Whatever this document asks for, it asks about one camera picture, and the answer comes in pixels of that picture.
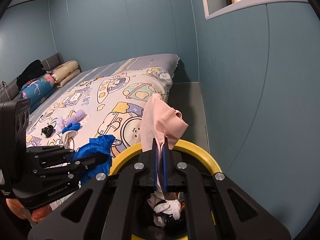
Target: metal screw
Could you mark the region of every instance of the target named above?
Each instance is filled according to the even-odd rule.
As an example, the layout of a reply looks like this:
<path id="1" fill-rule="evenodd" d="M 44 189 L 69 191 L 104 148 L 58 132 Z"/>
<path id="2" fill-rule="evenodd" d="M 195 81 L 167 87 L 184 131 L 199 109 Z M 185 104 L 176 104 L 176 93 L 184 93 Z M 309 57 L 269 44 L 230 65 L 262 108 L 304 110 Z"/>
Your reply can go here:
<path id="1" fill-rule="evenodd" d="M 216 180 L 224 180 L 225 176 L 223 173 L 221 172 L 217 172 L 214 177 L 216 178 Z"/>
<path id="2" fill-rule="evenodd" d="M 178 167 L 178 169 L 183 169 L 184 170 L 187 167 L 187 164 L 186 163 L 178 163 L 177 167 Z"/>
<path id="3" fill-rule="evenodd" d="M 144 168 L 144 164 L 143 163 L 135 163 L 134 168 L 136 170 L 142 170 Z"/>
<path id="4" fill-rule="evenodd" d="M 106 174 L 101 172 L 96 175 L 96 180 L 104 180 L 106 177 L 107 177 Z"/>

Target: pink garment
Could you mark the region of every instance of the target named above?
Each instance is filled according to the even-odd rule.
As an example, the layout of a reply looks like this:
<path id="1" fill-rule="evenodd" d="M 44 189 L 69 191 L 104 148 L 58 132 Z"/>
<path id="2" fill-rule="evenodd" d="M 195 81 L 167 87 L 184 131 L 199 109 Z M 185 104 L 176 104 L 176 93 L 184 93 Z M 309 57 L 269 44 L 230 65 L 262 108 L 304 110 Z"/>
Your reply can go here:
<path id="1" fill-rule="evenodd" d="M 153 94 L 147 101 L 142 115 L 140 136 L 142 150 L 152 149 L 152 140 L 156 138 L 159 152 L 162 151 L 164 138 L 168 138 L 172 150 L 188 125 L 182 120 L 178 110 L 168 106 L 159 94 Z"/>

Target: pillow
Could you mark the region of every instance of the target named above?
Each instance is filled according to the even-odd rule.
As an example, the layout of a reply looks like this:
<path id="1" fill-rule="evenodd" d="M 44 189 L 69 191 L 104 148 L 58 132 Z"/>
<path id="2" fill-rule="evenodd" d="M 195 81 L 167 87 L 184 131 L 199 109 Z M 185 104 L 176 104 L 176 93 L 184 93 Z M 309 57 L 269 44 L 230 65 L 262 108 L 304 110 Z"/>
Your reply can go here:
<path id="1" fill-rule="evenodd" d="M 72 73 L 74 70 L 78 68 L 78 62 L 71 60 L 62 65 L 56 67 L 52 71 L 52 77 L 56 83 L 59 83 L 62 79 Z"/>
<path id="2" fill-rule="evenodd" d="M 39 101 L 37 101 L 36 103 L 34 103 L 31 107 L 30 107 L 30 114 L 36 110 L 44 101 L 47 100 L 47 98 L 49 96 L 51 96 L 54 93 L 54 88 L 52 88 L 46 95 L 44 95 Z"/>
<path id="3" fill-rule="evenodd" d="M 26 88 L 21 90 L 20 99 L 30 98 L 31 106 L 38 102 L 54 87 L 54 80 L 50 74 L 45 74 L 33 81 Z"/>
<path id="4" fill-rule="evenodd" d="M 77 75 L 79 75 L 80 69 L 76 69 L 72 71 L 68 76 L 66 76 L 64 79 L 62 79 L 59 83 L 57 83 L 58 88 L 62 88 L 65 84 L 67 84 L 71 79 L 75 78 Z"/>

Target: white cloth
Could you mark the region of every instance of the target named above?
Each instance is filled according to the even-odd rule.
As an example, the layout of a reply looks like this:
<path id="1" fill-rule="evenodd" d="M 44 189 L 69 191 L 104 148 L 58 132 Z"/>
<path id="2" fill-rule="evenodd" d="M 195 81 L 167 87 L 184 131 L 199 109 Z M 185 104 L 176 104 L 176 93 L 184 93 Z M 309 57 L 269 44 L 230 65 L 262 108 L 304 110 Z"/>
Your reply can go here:
<path id="1" fill-rule="evenodd" d="M 70 148 L 70 142 L 73 144 L 73 138 L 78 134 L 77 131 L 71 130 L 62 134 L 62 142 L 66 149 Z"/>
<path id="2" fill-rule="evenodd" d="M 65 197 L 62 197 L 62 198 L 56 200 L 55 202 L 50 203 L 52 211 L 55 210 L 58 206 L 60 206 L 63 202 L 65 202 L 68 198 L 70 198 L 73 193 L 74 192 L 70 193 L 69 195 L 66 195 Z"/>
<path id="3" fill-rule="evenodd" d="M 154 210 L 156 213 L 164 213 L 168 215 L 173 215 L 175 220 L 179 220 L 180 213 L 181 213 L 181 203 L 175 200 L 165 200 L 165 203 L 159 204 L 156 206 L 158 202 L 164 199 L 164 195 L 161 191 L 159 185 L 157 186 L 157 191 L 150 194 L 150 198 L 147 200 L 149 206 Z M 153 216 L 153 222 L 156 226 L 164 227 L 165 222 L 163 217 Z"/>

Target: finger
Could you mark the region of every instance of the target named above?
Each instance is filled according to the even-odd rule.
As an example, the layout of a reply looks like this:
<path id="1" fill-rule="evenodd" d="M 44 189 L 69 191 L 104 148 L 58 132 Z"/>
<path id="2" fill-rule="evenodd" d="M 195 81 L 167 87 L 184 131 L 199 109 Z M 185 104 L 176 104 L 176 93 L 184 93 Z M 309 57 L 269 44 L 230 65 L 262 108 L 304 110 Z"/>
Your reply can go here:
<path id="1" fill-rule="evenodd" d="M 32 218 L 34 219 L 33 221 L 38 222 L 39 219 L 45 218 L 51 212 L 52 212 L 52 209 L 50 205 L 46 205 L 42 208 L 34 210 L 32 213 Z"/>
<path id="2" fill-rule="evenodd" d="M 11 210 L 13 214 L 15 214 L 20 219 L 26 219 L 26 215 L 23 213 L 22 209 L 12 204 L 9 199 L 6 199 L 8 208 Z"/>
<path id="3" fill-rule="evenodd" d="M 32 220 L 33 222 L 39 223 L 39 222 L 41 222 L 42 220 L 44 220 L 45 218 L 46 218 L 46 217 L 39 218 L 39 219 L 35 219 L 34 217 L 31 217 L 31 220 Z"/>
<path id="4" fill-rule="evenodd" d="M 15 206 L 17 208 L 23 208 L 24 206 L 20 203 L 20 201 L 16 198 L 7 199 L 7 201 L 10 202 L 12 206 Z"/>

